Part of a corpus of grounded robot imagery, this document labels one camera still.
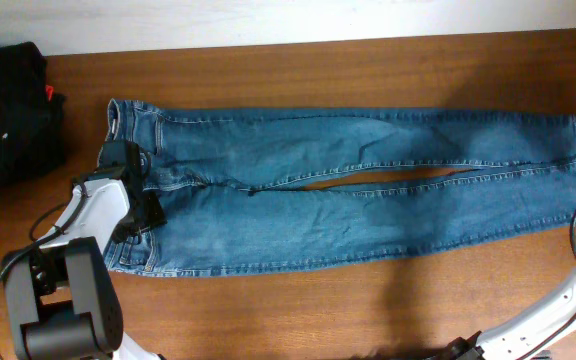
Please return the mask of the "blue denim jeans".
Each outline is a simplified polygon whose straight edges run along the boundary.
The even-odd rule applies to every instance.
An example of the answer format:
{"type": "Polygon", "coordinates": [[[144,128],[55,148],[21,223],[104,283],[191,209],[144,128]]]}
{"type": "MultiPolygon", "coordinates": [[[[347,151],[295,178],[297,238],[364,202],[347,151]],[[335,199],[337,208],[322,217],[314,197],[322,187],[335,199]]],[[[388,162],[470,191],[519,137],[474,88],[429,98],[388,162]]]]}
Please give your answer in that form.
{"type": "Polygon", "coordinates": [[[576,116],[486,110],[162,109],[113,99],[163,226],[112,271],[217,277],[429,255],[576,219],[576,116]]]}

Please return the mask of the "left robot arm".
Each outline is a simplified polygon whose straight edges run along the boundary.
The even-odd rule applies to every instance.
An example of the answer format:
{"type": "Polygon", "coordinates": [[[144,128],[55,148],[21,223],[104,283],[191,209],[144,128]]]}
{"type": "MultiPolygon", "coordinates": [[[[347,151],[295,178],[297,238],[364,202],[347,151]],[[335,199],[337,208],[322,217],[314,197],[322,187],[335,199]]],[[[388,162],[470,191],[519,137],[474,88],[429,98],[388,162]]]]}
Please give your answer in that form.
{"type": "Polygon", "coordinates": [[[125,333],[103,257],[110,244],[165,224],[157,196],[143,188],[149,166],[137,144],[105,143],[52,228],[4,257],[0,289],[17,358],[160,360],[125,333]]]}

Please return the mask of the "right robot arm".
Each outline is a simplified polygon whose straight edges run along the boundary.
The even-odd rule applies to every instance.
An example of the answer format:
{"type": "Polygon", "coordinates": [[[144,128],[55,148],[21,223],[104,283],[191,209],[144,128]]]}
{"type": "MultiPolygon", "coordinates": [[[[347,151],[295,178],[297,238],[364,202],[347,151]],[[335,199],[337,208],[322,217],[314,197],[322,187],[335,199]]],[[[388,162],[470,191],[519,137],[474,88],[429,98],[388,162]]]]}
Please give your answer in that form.
{"type": "Polygon", "coordinates": [[[511,320],[468,339],[457,338],[435,357],[454,359],[536,359],[576,330],[576,269],[547,296],[511,320]]]}

